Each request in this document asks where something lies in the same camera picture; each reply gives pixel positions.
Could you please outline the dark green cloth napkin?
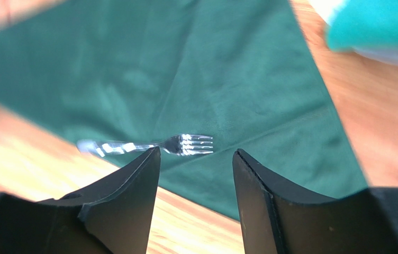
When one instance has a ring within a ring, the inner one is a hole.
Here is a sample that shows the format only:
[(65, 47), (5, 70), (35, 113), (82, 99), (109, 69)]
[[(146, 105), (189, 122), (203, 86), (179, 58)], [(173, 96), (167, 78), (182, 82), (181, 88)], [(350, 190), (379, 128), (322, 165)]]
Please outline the dark green cloth napkin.
[(326, 196), (367, 186), (288, 1), (66, 1), (0, 31), (0, 104), (71, 142), (210, 135), (159, 183), (233, 219), (239, 148)]

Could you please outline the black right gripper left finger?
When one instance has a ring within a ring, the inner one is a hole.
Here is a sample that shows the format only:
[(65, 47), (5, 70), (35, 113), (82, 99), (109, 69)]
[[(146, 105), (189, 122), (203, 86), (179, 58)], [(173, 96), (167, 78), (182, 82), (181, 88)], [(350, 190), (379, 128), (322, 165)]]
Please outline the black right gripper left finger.
[(159, 174), (151, 148), (60, 199), (0, 192), (0, 253), (145, 253)]

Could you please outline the silver metal fork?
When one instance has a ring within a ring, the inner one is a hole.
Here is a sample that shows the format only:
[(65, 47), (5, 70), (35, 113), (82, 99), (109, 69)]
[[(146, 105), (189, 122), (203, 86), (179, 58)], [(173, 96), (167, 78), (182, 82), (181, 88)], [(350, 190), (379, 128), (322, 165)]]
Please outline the silver metal fork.
[(76, 143), (79, 152), (100, 157), (143, 152), (159, 147), (171, 155), (195, 156), (213, 153), (213, 138), (207, 135), (177, 134), (164, 141), (134, 143), (124, 141), (100, 141), (85, 139)]

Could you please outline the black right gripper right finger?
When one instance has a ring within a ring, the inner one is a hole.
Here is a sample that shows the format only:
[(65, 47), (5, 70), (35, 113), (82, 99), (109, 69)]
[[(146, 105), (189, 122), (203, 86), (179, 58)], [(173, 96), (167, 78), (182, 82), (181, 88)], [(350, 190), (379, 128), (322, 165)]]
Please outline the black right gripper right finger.
[(341, 199), (233, 155), (245, 253), (398, 253), (398, 187), (369, 187)]

